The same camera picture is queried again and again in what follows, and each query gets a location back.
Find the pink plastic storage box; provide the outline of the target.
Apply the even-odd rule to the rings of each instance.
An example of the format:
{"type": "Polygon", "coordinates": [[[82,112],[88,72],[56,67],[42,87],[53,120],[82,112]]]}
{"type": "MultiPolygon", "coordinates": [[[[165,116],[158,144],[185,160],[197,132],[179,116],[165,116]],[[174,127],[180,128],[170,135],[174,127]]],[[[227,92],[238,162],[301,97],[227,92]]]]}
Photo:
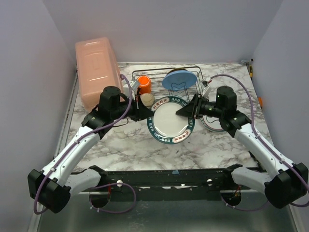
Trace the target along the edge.
{"type": "Polygon", "coordinates": [[[106,37],[75,44],[80,95],[83,107],[90,112],[107,86],[123,92],[120,70],[110,41],[106,37]]]}

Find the yellow patterned plate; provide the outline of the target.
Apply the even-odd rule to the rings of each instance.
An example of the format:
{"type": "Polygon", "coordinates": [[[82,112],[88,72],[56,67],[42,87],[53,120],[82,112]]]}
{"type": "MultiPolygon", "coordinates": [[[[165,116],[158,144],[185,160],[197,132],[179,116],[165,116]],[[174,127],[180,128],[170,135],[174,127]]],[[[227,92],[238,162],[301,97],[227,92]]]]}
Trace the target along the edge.
{"type": "Polygon", "coordinates": [[[172,69],[171,71],[169,71],[168,74],[172,73],[172,72],[177,72],[177,71],[186,71],[186,69],[184,69],[184,68],[175,68],[175,69],[172,69]]]}

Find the black mounting rail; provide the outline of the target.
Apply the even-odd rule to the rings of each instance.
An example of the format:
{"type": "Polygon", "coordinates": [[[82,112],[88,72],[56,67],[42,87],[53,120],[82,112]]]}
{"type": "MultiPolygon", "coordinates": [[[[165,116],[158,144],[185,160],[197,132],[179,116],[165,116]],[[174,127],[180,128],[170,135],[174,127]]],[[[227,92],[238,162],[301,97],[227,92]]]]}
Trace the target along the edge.
{"type": "Polygon", "coordinates": [[[116,183],[111,188],[115,202],[131,201],[131,187],[138,201],[219,201],[221,191],[232,192],[238,187],[227,169],[107,172],[96,165],[91,169],[100,174],[100,185],[116,183]]]}

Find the white plastic fitting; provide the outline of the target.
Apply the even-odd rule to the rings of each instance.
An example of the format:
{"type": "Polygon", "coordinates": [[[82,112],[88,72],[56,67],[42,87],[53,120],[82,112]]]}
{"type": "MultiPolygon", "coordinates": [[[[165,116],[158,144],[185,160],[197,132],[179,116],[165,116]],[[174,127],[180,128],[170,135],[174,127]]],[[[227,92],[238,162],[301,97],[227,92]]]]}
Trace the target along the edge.
{"type": "Polygon", "coordinates": [[[238,156],[238,159],[242,162],[246,162],[249,158],[251,157],[250,153],[249,152],[245,152],[245,153],[241,153],[239,156],[238,156]]]}

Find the white plate dark rim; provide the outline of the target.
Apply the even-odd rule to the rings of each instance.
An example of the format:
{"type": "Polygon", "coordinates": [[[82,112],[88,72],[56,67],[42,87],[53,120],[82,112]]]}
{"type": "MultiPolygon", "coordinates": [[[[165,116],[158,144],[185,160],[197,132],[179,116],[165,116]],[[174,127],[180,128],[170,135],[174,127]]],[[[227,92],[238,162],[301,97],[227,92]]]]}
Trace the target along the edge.
{"type": "Polygon", "coordinates": [[[187,104],[176,96],[158,99],[151,107],[154,115],[147,118],[150,134],[157,141],[168,145],[186,140],[194,130],[195,120],[179,116],[176,112],[187,104]]]}

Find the white ceramic bowl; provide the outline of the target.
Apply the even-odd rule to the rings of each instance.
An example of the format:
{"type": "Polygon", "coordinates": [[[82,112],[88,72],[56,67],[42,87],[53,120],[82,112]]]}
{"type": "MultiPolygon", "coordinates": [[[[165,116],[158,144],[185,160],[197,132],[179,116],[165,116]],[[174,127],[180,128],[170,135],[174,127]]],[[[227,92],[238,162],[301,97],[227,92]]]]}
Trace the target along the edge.
{"type": "Polygon", "coordinates": [[[153,103],[155,102],[155,97],[151,93],[143,93],[140,96],[140,99],[144,106],[151,107],[153,103]]]}

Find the yellow tool at corner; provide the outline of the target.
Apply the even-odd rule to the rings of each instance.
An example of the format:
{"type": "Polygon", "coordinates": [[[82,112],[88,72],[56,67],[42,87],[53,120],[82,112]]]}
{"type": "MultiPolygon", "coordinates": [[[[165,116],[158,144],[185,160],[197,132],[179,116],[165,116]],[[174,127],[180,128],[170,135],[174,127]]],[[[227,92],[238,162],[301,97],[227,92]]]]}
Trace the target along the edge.
{"type": "Polygon", "coordinates": [[[253,78],[253,67],[252,67],[252,65],[249,66],[249,75],[250,75],[250,78],[252,79],[253,78]]]}

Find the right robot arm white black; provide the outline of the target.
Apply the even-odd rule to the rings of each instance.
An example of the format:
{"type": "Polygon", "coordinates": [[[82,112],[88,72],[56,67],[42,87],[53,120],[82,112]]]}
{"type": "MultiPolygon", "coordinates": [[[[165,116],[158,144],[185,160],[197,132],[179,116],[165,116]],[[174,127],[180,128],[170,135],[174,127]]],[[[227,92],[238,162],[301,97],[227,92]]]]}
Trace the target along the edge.
{"type": "Polygon", "coordinates": [[[253,119],[237,110],[237,96],[233,88],[219,87],[214,102],[195,94],[176,115],[190,119],[203,116],[217,118],[222,129],[243,144],[265,169],[264,173],[259,173],[234,165],[228,171],[235,184],[263,193],[278,209],[306,195],[308,168],[303,163],[295,164],[266,141],[254,126],[253,119]]]}

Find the white plate green red rim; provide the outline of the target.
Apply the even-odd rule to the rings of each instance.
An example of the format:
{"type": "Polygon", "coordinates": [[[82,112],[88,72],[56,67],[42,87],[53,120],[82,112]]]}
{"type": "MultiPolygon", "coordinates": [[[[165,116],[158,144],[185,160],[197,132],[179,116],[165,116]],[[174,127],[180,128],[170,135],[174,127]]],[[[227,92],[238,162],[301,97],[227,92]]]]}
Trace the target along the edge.
{"type": "Polygon", "coordinates": [[[210,116],[203,116],[200,119],[202,125],[209,131],[216,133],[224,133],[224,129],[221,127],[219,119],[210,116]]]}

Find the blue plate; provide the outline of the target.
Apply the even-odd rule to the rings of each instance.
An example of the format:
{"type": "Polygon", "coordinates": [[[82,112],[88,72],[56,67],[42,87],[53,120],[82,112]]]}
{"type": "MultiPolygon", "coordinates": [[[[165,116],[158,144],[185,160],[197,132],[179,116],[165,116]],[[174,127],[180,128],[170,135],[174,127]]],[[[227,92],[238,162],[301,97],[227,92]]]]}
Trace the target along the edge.
{"type": "Polygon", "coordinates": [[[197,82],[197,76],[190,71],[177,71],[167,74],[162,80],[162,86],[167,90],[178,91],[192,87],[197,82]]]}

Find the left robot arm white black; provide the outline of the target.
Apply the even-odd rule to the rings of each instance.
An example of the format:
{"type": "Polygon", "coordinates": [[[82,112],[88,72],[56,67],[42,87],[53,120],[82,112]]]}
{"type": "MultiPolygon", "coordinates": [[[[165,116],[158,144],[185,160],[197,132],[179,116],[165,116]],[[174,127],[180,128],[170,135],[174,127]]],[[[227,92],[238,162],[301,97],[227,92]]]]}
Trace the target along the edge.
{"type": "Polygon", "coordinates": [[[95,188],[102,178],[101,171],[90,168],[79,180],[71,176],[79,161],[123,118],[141,121],[153,115],[139,95],[127,97],[118,87],[105,87],[98,105],[86,115],[69,144],[40,171],[33,169],[28,174],[29,194],[34,203],[58,213],[74,193],[95,188]]]}

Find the orange clamp on wall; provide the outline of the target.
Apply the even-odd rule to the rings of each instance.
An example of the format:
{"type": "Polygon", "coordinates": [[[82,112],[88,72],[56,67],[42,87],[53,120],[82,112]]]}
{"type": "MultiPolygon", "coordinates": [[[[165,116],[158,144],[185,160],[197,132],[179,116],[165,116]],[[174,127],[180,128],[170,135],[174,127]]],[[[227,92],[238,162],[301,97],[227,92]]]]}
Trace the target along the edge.
{"type": "Polygon", "coordinates": [[[261,97],[258,97],[258,101],[259,101],[260,107],[263,107],[263,101],[261,97]]]}

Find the orange mug black handle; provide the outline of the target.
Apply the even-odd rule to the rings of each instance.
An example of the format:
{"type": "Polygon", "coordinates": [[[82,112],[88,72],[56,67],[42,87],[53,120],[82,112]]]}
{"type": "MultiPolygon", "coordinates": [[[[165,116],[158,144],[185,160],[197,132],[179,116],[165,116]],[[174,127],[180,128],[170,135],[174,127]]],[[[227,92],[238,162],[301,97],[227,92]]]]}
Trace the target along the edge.
{"type": "Polygon", "coordinates": [[[140,76],[137,81],[140,84],[140,94],[151,93],[151,80],[148,76],[140,76]]]}

